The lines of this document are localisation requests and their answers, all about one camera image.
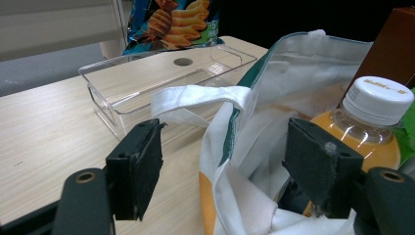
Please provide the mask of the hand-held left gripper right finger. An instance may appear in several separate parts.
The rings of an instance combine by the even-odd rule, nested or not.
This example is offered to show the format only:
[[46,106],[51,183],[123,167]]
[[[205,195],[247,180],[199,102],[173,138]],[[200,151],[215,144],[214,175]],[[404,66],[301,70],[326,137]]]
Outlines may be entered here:
[[290,118],[282,161],[290,178],[282,194],[282,208],[307,216],[347,218],[347,193],[362,162],[360,154],[322,127]]

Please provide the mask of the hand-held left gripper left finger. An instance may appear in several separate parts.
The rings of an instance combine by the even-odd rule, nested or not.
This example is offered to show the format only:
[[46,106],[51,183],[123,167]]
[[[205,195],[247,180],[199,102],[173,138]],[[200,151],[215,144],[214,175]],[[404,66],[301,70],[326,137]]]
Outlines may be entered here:
[[163,165],[158,118],[136,124],[106,157],[111,204],[116,220],[142,220]]

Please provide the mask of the white printed tote bag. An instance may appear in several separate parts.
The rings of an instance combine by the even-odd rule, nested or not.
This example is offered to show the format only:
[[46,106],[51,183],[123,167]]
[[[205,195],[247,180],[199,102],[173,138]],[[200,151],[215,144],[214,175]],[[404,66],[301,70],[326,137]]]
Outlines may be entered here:
[[167,87],[152,97],[163,121],[202,126],[199,188],[205,235],[354,235],[355,218],[305,216],[275,202],[290,118],[335,109],[368,42],[324,30],[279,39],[234,86]]

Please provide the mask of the orange juice bottle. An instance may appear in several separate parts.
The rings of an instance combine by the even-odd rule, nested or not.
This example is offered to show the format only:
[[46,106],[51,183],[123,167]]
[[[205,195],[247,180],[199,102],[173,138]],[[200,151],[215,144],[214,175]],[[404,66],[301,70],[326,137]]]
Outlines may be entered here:
[[363,157],[362,170],[399,168],[400,147],[393,133],[415,95],[404,85],[378,76],[361,76],[348,89],[341,106],[311,121]]

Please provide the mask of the green snack packet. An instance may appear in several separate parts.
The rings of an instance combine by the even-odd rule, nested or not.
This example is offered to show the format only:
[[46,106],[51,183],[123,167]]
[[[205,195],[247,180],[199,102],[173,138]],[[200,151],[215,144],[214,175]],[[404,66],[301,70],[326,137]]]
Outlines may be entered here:
[[415,101],[393,130],[400,149],[400,165],[415,157]]

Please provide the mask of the clear plastic tray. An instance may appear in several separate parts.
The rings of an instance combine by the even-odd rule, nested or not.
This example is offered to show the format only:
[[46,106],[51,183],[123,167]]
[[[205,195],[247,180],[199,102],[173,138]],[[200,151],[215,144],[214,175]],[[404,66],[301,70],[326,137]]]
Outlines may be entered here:
[[151,117],[152,95],[170,86],[231,86],[256,57],[226,45],[125,55],[79,69],[95,113],[117,139]]

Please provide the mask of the brown cardboard box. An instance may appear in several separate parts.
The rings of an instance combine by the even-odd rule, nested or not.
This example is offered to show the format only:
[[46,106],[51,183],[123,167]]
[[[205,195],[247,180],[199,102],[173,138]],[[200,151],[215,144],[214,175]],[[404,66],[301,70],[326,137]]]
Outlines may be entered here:
[[360,76],[389,78],[415,87],[415,6],[394,8],[349,83],[343,97]]

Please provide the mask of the blue chip bag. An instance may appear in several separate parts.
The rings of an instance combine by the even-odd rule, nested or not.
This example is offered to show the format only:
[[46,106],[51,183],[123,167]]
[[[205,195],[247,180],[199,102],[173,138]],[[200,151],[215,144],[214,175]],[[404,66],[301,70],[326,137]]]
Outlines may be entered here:
[[220,0],[132,0],[126,54],[220,44]]

